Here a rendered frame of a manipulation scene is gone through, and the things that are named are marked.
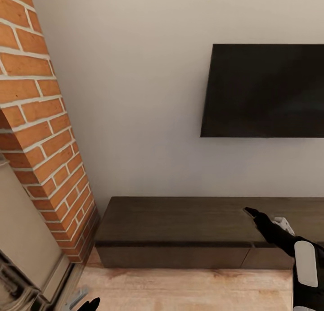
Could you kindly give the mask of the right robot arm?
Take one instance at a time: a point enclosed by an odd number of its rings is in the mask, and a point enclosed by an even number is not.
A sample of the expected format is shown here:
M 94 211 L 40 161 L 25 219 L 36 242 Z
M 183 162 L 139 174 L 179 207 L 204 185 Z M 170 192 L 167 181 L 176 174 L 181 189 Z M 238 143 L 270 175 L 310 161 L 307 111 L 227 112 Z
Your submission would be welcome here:
M 293 265 L 293 311 L 324 311 L 324 247 L 296 236 L 286 218 L 269 217 L 246 207 L 268 244 L 275 244 L 291 257 Z

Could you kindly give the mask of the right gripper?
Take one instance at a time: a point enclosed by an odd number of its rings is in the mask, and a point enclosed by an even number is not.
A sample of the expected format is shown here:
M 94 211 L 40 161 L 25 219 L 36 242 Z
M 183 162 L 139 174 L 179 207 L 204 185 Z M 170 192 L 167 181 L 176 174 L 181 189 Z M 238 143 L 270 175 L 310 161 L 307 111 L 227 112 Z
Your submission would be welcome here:
M 253 221 L 257 225 L 256 228 L 261 232 L 268 244 L 275 244 L 275 237 L 284 230 L 270 221 L 265 213 L 249 207 L 246 207 L 245 210 L 254 217 Z

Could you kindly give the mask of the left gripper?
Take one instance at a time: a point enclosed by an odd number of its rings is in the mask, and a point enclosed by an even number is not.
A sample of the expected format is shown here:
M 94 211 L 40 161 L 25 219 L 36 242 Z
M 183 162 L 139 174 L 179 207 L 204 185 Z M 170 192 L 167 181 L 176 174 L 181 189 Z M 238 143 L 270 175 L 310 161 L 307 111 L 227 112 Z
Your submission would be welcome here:
M 100 298 L 95 298 L 93 301 L 86 301 L 78 311 L 95 311 L 100 303 Z

